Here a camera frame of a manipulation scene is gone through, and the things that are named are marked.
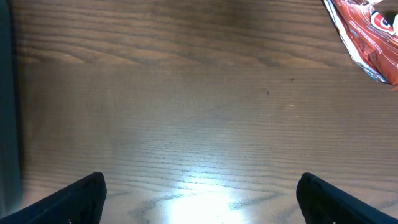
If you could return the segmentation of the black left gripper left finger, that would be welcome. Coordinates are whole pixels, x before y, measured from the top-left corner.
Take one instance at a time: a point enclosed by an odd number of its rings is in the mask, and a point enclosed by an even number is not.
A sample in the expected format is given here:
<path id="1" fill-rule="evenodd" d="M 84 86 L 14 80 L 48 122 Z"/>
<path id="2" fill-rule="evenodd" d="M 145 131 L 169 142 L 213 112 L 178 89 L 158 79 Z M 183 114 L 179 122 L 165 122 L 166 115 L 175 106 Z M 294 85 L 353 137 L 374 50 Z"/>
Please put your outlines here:
<path id="1" fill-rule="evenodd" d="M 1 224 L 99 224 L 106 195 L 103 173 L 94 172 L 18 212 L 1 218 Z"/>

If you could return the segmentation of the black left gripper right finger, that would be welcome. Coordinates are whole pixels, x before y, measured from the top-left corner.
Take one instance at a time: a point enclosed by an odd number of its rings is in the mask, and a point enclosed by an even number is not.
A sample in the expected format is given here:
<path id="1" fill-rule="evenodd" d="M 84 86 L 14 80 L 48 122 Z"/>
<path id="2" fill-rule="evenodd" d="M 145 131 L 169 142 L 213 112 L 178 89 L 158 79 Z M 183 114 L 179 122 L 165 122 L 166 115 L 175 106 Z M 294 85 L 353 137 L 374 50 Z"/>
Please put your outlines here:
<path id="1" fill-rule="evenodd" d="M 396 218 L 308 172 L 298 182 L 296 198 L 306 224 L 397 224 Z"/>

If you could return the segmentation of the red snack wrapper packet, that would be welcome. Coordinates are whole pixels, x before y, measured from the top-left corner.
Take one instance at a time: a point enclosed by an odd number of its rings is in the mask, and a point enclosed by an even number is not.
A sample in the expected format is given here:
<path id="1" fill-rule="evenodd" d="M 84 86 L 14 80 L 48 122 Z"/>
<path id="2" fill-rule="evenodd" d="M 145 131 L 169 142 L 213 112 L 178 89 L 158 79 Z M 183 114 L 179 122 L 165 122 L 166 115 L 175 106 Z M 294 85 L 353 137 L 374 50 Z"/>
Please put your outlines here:
<path id="1" fill-rule="evenodd" d="M 389 22 L 382 0 L 322 0 L 352 60 L 374 80 L 397 89 L 397 15 Z"/>

